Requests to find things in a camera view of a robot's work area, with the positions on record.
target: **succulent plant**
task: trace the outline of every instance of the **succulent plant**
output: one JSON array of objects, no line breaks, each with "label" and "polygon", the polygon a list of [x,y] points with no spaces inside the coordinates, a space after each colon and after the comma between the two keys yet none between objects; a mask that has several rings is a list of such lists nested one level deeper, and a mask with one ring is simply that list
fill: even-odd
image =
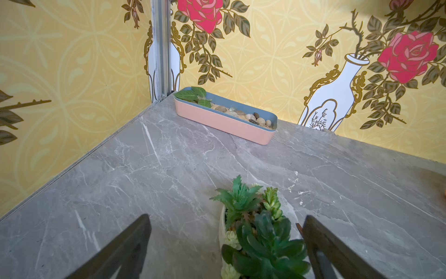
[{"label": "succulent plant", "polygon": [[265,206],[265,209],[271,212],[271,215],[275,221],[280,221],[284,218],[282,215],[282,210],[280,210],[280,202],[279,198],[277,197],[277,188],[273,187],[267,187],[264,191],[264,194],[262,194],[262,199],[265,201],[263,202],[263,206]]},{"label": "succulent plant", "polygon": [[237,227],[243,253],[223,245],[224,261],[250,279],[304,278],[310,263],[303,260],[307,256],[304,241],[289,240],[289,219],[273,223],[271,213],[263,210],[256,215],[254,225],[255,230],[248,221]]},{"label": "succulent plant", "polygon": [[232,223],[243,218],[243,214],[256,211],[261,199],[257,192],[262,188],[260,185],[248,187],[242,183],[241,176],[237,176],[232,181],[232,190],[218,188],[220,194],[212,197],[212,200],[219,200],[226,206],[226,230]]}]

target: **red rose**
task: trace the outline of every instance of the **red rose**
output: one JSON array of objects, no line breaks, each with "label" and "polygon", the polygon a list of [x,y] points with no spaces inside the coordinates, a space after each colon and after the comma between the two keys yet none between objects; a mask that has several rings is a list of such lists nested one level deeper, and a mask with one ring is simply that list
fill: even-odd
[{"label": "red rose", "polygon": [[402,11],[412,4],[413,0],[392,0],[389,7],[392,11]]},{"label": "red rose", "polygon": [[398,33],[383,50],[378,62],[387,68],[393,80],[406,83],[426,72],[427,63],[437,56],[438,45],[433,40],[432,33]]},{"label": "red rose", "polygon": [[223,0],[178,0],[178,10],[209,34],[222,21],[222,7]]}]

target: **marble countertop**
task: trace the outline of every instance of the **marble countertop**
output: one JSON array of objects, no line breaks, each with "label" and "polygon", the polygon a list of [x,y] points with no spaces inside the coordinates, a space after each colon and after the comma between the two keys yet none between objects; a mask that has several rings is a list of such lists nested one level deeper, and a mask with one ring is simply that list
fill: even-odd
[{"label": "marble countertop", "polygon": [[63,278],[148,213],[141,278],[219,278],[209,198],[238,174],[388,278],[446,278],[446,165],[284,121],[261,146],[179,117],[172,97],[0,222],[1,277]]}]

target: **rectangular pink tray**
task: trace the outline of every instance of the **rectangular pink tray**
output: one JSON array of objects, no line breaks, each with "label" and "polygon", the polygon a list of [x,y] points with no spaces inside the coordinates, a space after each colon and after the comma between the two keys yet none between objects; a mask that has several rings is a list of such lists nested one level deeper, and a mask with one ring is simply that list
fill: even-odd
[{"label": "rectangular pink tray", "polygon": [[[209,98],[212,99],[212,102],[215,104],[218,104],[215,100],[215,98]],[[244,139],[247,139],[249,141],[266,145],[269,143],[271,138],[273,137],[276,129],[274,130],[268,130],[263,127],[259,127],[256,124],[241,120],[239,118],[235,118],[233,116],[227,115],[225,113],[206,108],[203,106],[199,106],[197,104],[193,104],[191,102],[187,102],[184,100],[180,100],[177,97],[174,97],[175,99],[175,108],[177,111],[177,114],[181,117],[190,119],[192,121],[204,124],[206,126],[218,129],[220,131],[224,131],[226,133],[230,133],[234,136],[238,136]],[[266,112],[257,108],[249,107],[244,104],[240,104],[231,100],[228,100],[230,102],[233,102],[234,104],[231,107],[235,107],[237,109],[242,110],[245,113],[254,113],[258,112],[259,114],[261,112],[265,112],[267,114],[274,115],[270,112]],[[277,117],[275,116],[275,119],[272,119],[273,127],[277,128]]]}]

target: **white vase print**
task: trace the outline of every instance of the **white vase print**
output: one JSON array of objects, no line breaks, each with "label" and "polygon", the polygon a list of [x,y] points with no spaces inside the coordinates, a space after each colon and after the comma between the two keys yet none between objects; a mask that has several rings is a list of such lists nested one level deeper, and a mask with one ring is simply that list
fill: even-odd
[{"label": "white vase print", "polygon": [[299,119],[299,125],[335,131],[355,101],[351,81],[369,60],[359,60],[354,54],[345,56],[345,65],[340,75],[331,83],[322,85],[311,96]]}]

